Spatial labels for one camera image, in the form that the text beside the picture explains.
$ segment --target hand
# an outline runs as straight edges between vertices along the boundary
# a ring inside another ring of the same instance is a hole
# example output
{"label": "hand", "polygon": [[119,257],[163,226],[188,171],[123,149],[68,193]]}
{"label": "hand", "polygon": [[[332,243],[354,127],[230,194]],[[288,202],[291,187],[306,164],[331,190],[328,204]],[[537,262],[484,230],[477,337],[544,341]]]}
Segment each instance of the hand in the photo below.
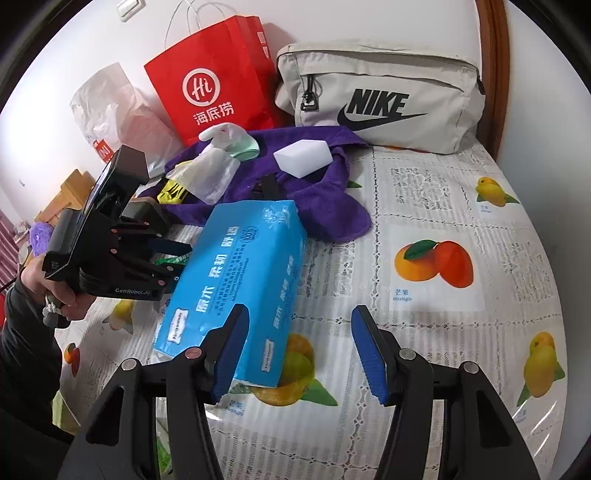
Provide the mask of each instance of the hand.
{"label": "hand", "polygon": [[31,297],[39,304],[45,305],[45,294],[49,290],[64,303],[61,313],[68,320],[82,320],[96,297],[87,293],[75,294],[64,281],[46,280],[41,269],[45,254],[33,258],[21,273],[22,284],[31,292]]}

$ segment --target white wall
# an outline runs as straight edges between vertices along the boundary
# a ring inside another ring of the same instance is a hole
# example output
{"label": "white wall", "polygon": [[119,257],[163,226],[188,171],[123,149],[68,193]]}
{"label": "white wall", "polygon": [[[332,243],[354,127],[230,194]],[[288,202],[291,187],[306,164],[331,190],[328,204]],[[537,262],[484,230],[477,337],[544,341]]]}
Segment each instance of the white wall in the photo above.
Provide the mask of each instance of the white wall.
{"label": "white wall", "polygon": [[591,95],[552,41],[507,9],[511,83],[498,163],[544,244],[563,309],[569,381],[557,479],[591,433]]}
{"label": "white wall", "polygon": [[4,190],[0,188],[0,212],[12,222],[13,225],[18,224],[21,221],[21,216],[17,213],[15,208],[12,206],[12,202],[8,200],[8,197],[4,193]]}
{"label": "white wall", "polygon": [[[143,65],[161,53],[177,0],[147,0],[121,23],[118,0],[93,0],[47,45],[0,115],[0,187],[28,220],[43,209],[74,168],[95,178],[103,166],[74,124],[69,103],[94,72],[120,62],[168,122]],[[293,41],[365,37],[427,45],[479,62],[478,16],[472,0],[229,0],[261,17],[272,53]],[[180,9],[168,45],[187,31]],[[202,23],[219,19],[212,7]]]}

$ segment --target nike swoosh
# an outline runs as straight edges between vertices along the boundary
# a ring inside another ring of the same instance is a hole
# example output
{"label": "nike swoosh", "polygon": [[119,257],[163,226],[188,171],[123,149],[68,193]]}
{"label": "nike swoosh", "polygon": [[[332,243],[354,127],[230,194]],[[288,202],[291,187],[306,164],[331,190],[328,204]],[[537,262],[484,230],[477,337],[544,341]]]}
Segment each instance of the nike swoosh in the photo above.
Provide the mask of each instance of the nike swoosh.
{"label": "nike swoosh", "polygon": [[395,113],[393,116],[383,116],[380,118],[370,118],[368,120],[351,120],[345,115],[345,107],[346,105],[340,110],[336,121],[339,125],[343,127],[349,127],[349,129],[353,132],[357,132],[359,130],[365,130],[367,128],[378,127],[380,125],[390,124],[392,122],[398,122],[399,120],[406,120],[407,118],[412,118],[414,116],[421,116],[427,115],[426,113],[415,113],[414,115],[402,115],[401,113]]}

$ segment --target white waist bag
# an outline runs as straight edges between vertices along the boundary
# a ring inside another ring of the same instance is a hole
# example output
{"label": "white waist bag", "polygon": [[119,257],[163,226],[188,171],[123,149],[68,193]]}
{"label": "white waist bag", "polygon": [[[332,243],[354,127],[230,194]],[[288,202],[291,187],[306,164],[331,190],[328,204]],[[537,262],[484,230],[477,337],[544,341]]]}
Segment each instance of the white waist bag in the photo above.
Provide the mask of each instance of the white waist bag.
{"label": "white waist bag", "polygon": [[366,41],[295,43],[277,54],[275,103],[300,125],[343,125],[367,142],[453,153],[485,97],[459,58]]}

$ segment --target blue tissue package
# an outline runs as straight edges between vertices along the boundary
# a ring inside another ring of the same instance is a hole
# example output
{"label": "blue tissue package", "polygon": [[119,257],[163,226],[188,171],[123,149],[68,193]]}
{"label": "blue tissue package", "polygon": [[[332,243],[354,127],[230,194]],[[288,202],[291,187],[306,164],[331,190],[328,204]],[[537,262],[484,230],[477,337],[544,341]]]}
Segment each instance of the blue tissue package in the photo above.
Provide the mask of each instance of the blue tissue package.
{"label": "blue tissue package", "polygon": [[154,348],[175,356],[221,327],[236,303],[250,328],[234,377],[276,387],[306,250],[292,200],[217,205],[170,299]]}

